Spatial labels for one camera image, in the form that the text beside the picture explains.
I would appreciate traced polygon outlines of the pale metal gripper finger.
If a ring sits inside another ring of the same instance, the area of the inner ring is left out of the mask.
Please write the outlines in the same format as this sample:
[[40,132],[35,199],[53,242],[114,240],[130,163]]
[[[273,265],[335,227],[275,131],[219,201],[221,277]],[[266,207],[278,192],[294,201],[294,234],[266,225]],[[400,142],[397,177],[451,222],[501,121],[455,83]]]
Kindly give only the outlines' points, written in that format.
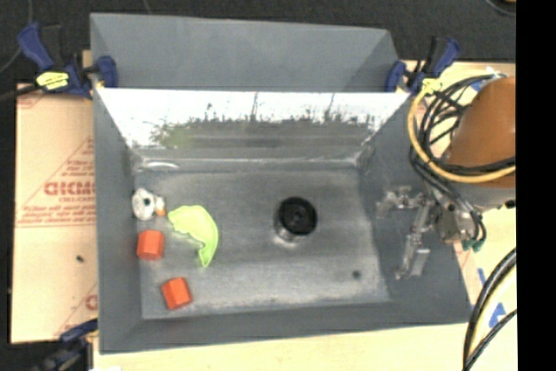
[[420,209],[405,237],[400,266],[395,271],[397,280],[420,277],[431,249],[423,244],[424,234],[430,229],[430,209]]
[[383,197],[376,202],[376,216],[387,217],[391,211],[417,209],[427,202],[425,193],[411,186],[400,186],[385,190]]

